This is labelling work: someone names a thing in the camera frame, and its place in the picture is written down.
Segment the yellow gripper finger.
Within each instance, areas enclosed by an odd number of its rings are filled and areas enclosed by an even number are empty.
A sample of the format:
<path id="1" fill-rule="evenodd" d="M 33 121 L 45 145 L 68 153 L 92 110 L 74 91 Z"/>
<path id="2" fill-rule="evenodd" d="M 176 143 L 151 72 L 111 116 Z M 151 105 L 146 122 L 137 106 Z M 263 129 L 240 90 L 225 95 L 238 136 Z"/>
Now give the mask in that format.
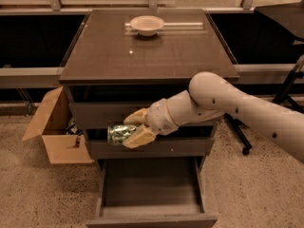
<path id="1" fill-rule="evenodd" d="M 142 108 L 127 116 L 124 120 L 124 124 L 146 124 L 147 109 Z"/>
<path id="2" fill-rule="evenodd" d="M 142 124 L 136 129 L 134 134 L 123 141 L 123 146 L 133 149 L 148 143 L 152 143 L 156 139 L 155 132 L 150 128 Z"/>

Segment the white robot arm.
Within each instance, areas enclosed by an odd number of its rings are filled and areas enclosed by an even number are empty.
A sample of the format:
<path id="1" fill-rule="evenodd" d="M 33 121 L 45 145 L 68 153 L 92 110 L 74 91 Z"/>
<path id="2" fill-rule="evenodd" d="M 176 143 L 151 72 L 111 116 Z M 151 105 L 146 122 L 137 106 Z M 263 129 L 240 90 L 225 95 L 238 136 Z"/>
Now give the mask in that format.
<path id="1" fill-rule="evenodd" d="M 248 95 L 211 72 L 196 74 L 188 89 L 126 117 L 125 124 L 136 124 L 138 128 L 123 145 L 137 148 L 152 143 L 159 135 L 177 131 L 182 125 L 215 119 L 223 113 L 304 162 L 303 113 Z"/>

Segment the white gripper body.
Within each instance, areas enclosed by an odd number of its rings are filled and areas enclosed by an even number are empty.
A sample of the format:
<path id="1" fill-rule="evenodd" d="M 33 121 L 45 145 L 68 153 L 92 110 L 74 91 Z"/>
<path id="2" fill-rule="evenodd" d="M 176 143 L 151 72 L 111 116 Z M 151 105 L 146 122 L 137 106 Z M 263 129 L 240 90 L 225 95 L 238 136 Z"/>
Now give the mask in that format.
<path id="1" fill-rule="evenodd" d="M 152 128 L 157 134 L 163 136 L 166 136 L 178 129 L 178 126 L 170 116 L 166 99 L 161 99 L 153 103 L 147 109 L 145 119 L 147 126 Z"/>

